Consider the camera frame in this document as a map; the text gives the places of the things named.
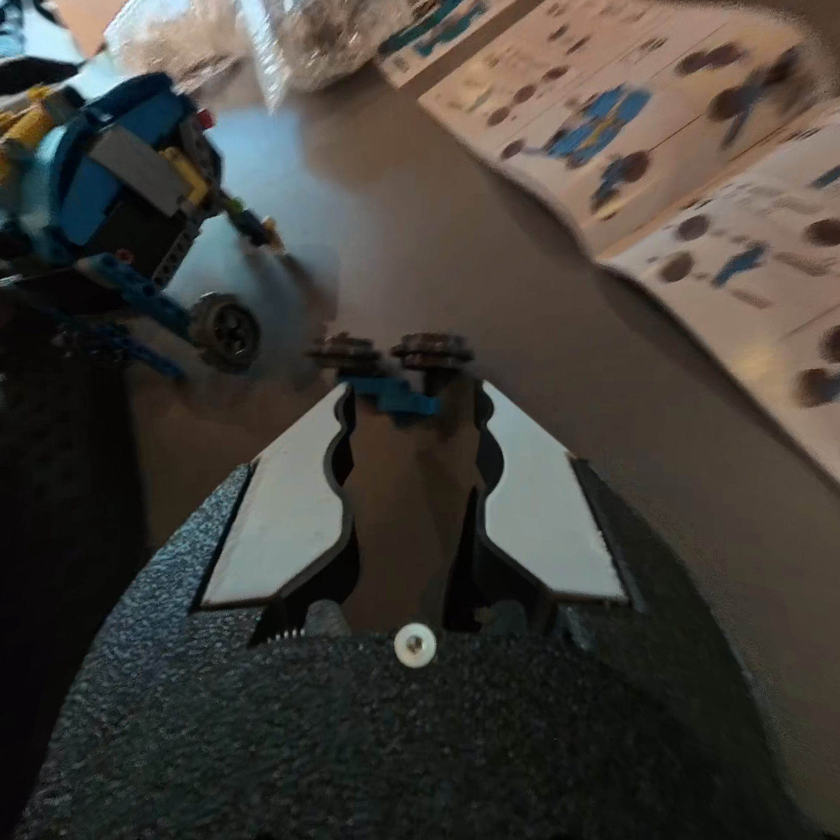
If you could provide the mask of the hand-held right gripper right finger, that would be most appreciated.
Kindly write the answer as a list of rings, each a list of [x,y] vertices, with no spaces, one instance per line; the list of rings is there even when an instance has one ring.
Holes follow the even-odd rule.
[[[476,585],[543,632],[562,605],[629,606],[584,463],[488,380],[476,384]]]

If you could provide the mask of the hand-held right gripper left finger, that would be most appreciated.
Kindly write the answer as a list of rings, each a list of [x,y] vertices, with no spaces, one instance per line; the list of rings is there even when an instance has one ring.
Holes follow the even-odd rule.
[[[355,393],[342,382],[250,463],[197,606],[266,605],[288,597],[346,552],[354,535],[345,483]]]

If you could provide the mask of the blue brick connector piece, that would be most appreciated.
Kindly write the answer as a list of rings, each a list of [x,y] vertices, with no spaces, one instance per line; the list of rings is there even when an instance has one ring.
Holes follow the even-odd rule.
[[[397,426],[436,417],[442,410],[439,397],[415,391],[409,381],[399,377],[339,374],[337,383],[350,385],[357,396]]]

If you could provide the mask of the blue brick toy car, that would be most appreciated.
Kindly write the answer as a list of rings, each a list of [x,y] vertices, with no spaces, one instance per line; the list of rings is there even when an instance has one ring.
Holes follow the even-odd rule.
[[[165,292],[215,217],[245,244],[288,257],[275,221],[224,189],[214,124],[163,72],[95,99],[69,85],[26,91],[2,111],[2,298],[52,321],[69,353],[181,380],[180,365],[119,322],[141,316],[215,370],[247,372],[261,329],[235,294],[185,308]]]

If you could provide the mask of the grey desk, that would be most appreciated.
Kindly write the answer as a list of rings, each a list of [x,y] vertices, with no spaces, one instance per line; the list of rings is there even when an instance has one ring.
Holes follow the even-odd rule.
[[[174,392],[131,374],[157,550],[324,391],[322,329],[387,346],[452,330],[485,375],[589,459],[681,559],[744,664],[797,803],[838,821],[838,489],[642,291],[594,268],[547,211],[475,162],[373,70],[278,114],[220,101],[227,178],[277,215],[300,269],[208,225],[177,299],[242,295],[266,331],[250,376],[184,364]]]

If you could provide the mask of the black dimpled pad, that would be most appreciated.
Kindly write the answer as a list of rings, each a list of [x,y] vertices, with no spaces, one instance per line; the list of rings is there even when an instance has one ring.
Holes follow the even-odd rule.
[[[14,837],[67,692],[152,556],[131,374],[2,302],[1,832]]]

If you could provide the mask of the building instruction booklet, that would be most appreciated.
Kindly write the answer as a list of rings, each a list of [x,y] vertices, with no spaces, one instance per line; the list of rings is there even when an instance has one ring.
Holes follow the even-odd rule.
[[[754,5],[543,2],[418,103],[838,481],[835,70]]]

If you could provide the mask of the clear plastic bag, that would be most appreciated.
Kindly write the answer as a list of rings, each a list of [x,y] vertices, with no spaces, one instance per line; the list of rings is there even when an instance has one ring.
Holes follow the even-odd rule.
[[[410,22],[404,1],[131,1],[104,31],[126,73],[209,102],[250,71],[268,110],[354,74]]]

